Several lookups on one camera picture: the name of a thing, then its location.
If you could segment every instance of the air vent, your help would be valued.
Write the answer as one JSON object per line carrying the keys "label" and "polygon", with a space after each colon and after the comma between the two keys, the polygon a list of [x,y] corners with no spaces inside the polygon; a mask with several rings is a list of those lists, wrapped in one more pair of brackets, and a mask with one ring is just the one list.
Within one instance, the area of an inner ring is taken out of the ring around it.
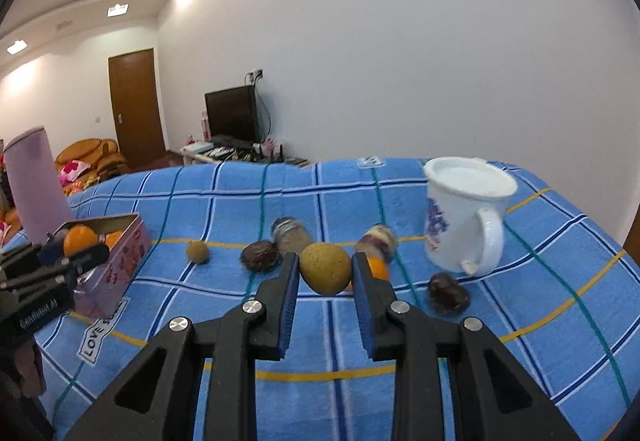
{"label": "air vent", "polygon": [[56,31],[62,31],[63,29],[66,29],[69,26],[72,26],[73,24],[74,22],[72,20],[63,20],[59,24],[56,24]]}

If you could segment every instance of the pink tin box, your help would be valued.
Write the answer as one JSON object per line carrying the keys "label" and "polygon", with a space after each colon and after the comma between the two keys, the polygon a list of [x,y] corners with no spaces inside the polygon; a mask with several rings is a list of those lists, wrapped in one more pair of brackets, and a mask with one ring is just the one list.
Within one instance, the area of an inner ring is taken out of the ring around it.
{"label": "pink tin box", "polygon": [[98,235],[122,231],[122,236],[111,248],[109,262],[79,277],[74,289],[77,313],[90,318],[109,318],[151,248],[151,239],[138,214],[72,220],[60,229],[68,230],[75,225],[88,226]]}

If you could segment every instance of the pink cylinder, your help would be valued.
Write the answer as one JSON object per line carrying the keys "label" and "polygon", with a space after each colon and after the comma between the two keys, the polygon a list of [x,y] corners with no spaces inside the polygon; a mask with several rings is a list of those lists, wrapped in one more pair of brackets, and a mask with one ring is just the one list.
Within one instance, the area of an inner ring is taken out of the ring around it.
{"label": "pink cylinder", "polygon": [[4,148],[4,162],[15,207],[31,243],[46,241],[47,233],[73,220],[43,126],[11,140]]}

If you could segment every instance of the enamel mug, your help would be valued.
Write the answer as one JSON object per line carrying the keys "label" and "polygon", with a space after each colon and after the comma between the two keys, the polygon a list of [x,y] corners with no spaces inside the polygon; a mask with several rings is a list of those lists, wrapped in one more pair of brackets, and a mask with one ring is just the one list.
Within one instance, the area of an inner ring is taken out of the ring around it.
{"label": "enamel mug", "polygon": [[476,158],[440,157],[422,169],[429,180],[427,257],[446,271],[491,273],[502,257],[502,218],[518,188],[515,179]]}

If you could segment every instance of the black tv screen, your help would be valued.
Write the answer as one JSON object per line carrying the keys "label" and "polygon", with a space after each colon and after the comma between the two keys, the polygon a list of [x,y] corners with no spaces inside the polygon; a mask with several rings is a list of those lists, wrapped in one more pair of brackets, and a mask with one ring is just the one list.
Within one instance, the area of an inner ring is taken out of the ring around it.
{"label": "black tv screen", "polygon": [[228,88],[204,95],[211,135],[227,135],[257,143],[260,141],[253,85]]}

